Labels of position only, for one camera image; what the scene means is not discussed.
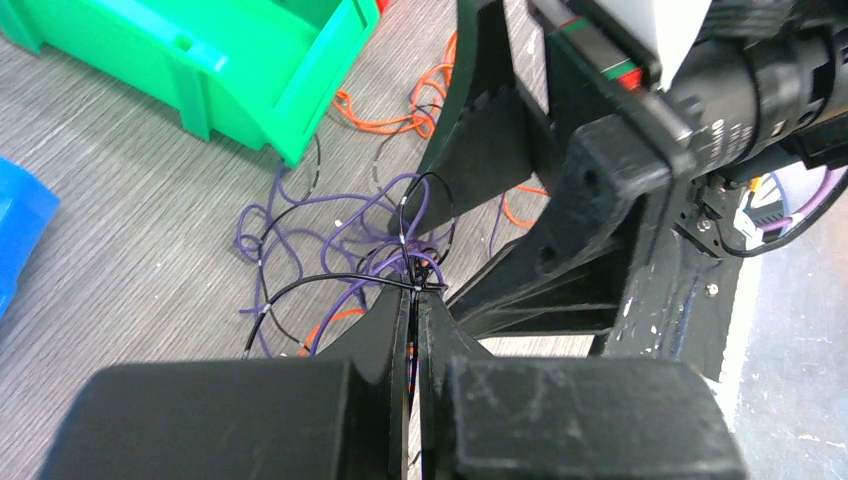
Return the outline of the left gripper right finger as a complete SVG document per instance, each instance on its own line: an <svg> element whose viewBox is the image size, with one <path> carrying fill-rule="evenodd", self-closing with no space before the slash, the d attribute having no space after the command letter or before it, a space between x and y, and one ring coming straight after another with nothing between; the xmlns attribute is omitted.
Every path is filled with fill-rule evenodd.
<svg viewBox="0 0 848 480"><path fill-rule="evenodd" d="M744 479L721 409L686 364L498 357L444 302L419 310L426 479Z"/></svg>

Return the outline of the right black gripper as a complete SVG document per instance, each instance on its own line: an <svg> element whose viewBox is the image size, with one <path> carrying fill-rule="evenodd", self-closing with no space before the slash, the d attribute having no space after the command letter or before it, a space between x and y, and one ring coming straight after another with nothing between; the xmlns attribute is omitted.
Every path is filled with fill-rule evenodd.
<svg viewBox="0 0 848 480"><path fill-rule="evenodd" d="M545 34L549 120L513 68L500 1L457 4L451 84L402 218L426 233L527 180L549 202L449 300L472 336L589 335L595 356L645 355L718 380L741 264L693 240L694 160L589 63L586 28L533 1Z"/></svg>

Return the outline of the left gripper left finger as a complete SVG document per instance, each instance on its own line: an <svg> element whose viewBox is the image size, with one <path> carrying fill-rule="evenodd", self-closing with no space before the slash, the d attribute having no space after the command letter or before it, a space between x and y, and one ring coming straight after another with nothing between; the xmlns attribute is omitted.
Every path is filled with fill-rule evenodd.
<svg viewBox="0 0 848 480"><path fill-rule="evenodd" d="M403 479L408 292L313 357L115 365L74 400L43 479Z"/></svg>

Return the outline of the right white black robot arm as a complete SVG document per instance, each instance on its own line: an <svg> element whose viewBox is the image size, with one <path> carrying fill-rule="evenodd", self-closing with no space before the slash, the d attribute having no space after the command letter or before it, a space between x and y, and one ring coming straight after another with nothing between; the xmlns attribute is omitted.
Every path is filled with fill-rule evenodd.
<svg viewBox="0 0 848 480"><path fill-rule="evenodd" d="M786 148L847 162L847 5L716 1L668 87L597 1L532 1L541 108L514 71L499 1L457 5L446 102L416 193L421 231L538 178L549 200L448 300L476 338L590 335L595 355L690 363L717 379L746 252L743 185Z"/></svg>

